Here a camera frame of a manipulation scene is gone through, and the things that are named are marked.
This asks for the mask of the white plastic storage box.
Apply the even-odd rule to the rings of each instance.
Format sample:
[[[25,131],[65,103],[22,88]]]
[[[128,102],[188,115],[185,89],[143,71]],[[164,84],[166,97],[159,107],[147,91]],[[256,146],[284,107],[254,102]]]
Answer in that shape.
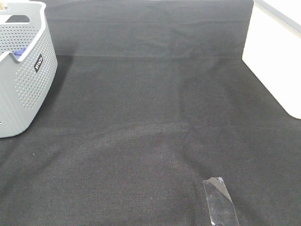
[[[243,62],[292,117],[301,117],[301,2],[255,0]]]

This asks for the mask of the blue cloth in basket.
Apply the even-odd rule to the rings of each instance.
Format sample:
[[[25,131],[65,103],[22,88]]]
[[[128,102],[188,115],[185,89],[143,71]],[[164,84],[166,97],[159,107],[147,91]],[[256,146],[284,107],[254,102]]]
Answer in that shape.
[[[19,49],[16,50],[14,52],[14,56],[16,57],[16,59],[20,58],[22,56],[22,54],[27,50],[27,47],[23,48],[23,49]]]

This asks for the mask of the clear tape strip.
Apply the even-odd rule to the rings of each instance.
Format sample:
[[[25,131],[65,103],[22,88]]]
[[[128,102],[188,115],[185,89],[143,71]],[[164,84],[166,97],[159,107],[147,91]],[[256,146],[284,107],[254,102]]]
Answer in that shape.
[[[212,226],[239,226],[236,210],[222,177],[203,181]]]

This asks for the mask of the black tablecloth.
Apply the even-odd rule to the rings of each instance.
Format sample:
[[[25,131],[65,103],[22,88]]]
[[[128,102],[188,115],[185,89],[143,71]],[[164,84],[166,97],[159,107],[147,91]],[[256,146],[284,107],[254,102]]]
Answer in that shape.
[[[48,0],[58,60],[0,141],[3,226],[208,226],[222,177],[242,226],[301,223],[301,122],[242,61],[251,0]]]

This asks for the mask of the grey perforated laundry basket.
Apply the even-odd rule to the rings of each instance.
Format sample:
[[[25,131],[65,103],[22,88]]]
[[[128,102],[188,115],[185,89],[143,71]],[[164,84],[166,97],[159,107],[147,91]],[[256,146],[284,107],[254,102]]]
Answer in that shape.
[[[0,137],[24,132],[35,118],[57,70],[46,4],[0,2]],[[14,52],[27,47],[18,59]]]

